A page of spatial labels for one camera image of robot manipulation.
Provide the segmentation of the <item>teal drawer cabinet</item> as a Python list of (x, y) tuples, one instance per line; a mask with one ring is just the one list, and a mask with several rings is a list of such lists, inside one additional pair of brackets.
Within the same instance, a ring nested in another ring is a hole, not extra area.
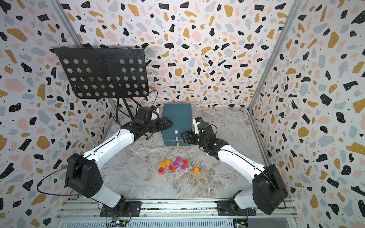
[(191, 104), (164, 104), (163, 117), (173, 122), (172, 126), (162, 131), (165, 146), (190, 146), (181, 136), (186, 131), (192, 131)]

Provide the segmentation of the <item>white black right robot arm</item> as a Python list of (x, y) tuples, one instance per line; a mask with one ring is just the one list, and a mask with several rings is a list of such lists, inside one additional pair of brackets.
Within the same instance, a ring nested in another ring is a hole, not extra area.
[(234, 168), (252, 185), (250, 192), (237, 191), (230, 197), (232, 213), (240, 214), (248, 208), (258, 208), (271, 215), (274, 210), (283, 210), (288, 191), (283, 179), (274, 165), (259, 164), (235, 150), (227, 141), (220, 139), (213, 132), (208, 122), (199, 122), (194, 131), (181, 134), (183, 141), (198, 145), (207, 155), (216, 158)]

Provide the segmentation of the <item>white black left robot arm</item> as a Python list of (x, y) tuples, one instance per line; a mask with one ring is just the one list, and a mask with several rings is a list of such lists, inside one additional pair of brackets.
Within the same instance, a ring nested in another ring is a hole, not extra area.
[(104, 184), (100, 170), (117, 153), (140, 137), (167, 130), (172, 125), (173, 122), (166, 117), (144, 123), (135, 120), (124, 124), (101, 145), (83, 155), (74, 154), (68, 158), (65, 185), (114, 211), (124, 210), (125, 197)]

